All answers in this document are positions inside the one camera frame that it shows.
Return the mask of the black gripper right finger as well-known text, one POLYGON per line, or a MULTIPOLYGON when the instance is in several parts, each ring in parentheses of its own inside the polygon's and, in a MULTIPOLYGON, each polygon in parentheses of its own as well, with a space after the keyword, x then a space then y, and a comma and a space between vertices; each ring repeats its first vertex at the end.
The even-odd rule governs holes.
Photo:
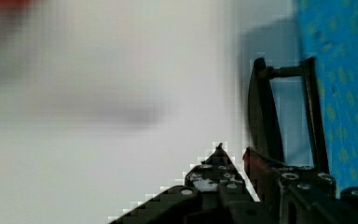
POLYGON ((280 224, 333 224, 324 203, 334 201, 336 180, 311 166, 287 165, 248 147, 244 171, 271 216, 280 224))

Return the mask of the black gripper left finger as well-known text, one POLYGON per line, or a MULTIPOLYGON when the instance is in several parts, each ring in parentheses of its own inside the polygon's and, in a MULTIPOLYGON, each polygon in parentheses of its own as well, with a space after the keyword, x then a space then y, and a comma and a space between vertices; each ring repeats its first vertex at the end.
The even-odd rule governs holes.
POLYGON ((213 154, 192 168, 185 186, 199 191, 200 209, 185 218, 186 224, 256 224, 261 212, 245 181, 219 143, 213 154))

